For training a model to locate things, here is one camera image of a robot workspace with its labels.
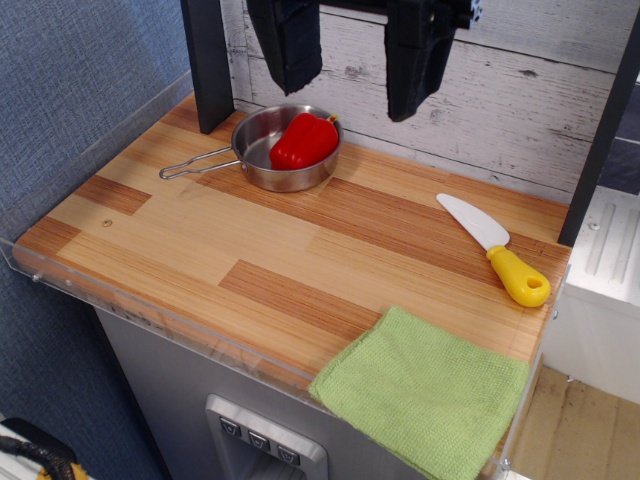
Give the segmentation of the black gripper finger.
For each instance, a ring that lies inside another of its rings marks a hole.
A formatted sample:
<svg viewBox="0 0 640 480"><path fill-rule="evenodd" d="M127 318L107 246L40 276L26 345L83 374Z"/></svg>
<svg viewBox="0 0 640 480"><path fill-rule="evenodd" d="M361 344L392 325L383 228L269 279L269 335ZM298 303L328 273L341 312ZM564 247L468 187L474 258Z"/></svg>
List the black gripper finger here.
<svg viewBox="0 0 640 480"><path fill-rule="evenodd" d="M285 95L308 85L322 69L320 9L314 1L247 1L271 78Z"/></svg>

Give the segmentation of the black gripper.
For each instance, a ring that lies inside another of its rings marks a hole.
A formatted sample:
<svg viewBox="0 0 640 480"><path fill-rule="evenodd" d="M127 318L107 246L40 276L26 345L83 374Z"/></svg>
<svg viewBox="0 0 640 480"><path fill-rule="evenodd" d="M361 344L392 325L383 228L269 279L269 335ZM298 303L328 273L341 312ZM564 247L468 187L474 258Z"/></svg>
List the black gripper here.
<svg viewBox="0 0 640 480"><path fill-rule="evenodd" d="M385 26L388 116L402 122L440 89L456 29L471 29L482 0L389 1Z"/></svg>

